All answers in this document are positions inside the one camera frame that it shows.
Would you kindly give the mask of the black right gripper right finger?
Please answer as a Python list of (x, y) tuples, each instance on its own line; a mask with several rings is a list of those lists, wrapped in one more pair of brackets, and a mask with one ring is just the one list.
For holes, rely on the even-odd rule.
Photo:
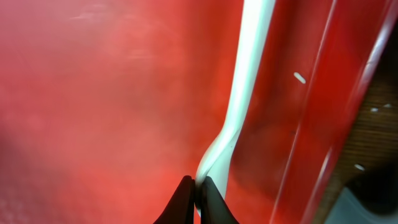
[(201, 224), (239, 224), (211, 177), (206, 177), (199, 187), (198, 209)]

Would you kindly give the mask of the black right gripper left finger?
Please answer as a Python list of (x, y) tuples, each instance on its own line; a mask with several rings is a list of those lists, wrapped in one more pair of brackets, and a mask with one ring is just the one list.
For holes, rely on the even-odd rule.
[(186, 175), (154, 224), (193, 224), (194, 200), (195, 181)]

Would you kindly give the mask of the white plastic spoon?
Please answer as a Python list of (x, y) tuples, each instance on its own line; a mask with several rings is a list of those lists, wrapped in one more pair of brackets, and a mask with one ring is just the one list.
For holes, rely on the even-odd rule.
[(204, 153), (195, 177), (200, 191), (197, 210), (201, 216), (209, 207), (206, 196), (225, 203), (232, 155), (248, 113), (275, 4), (276, 0), (244, 0), (226, 116), (221, 131)]

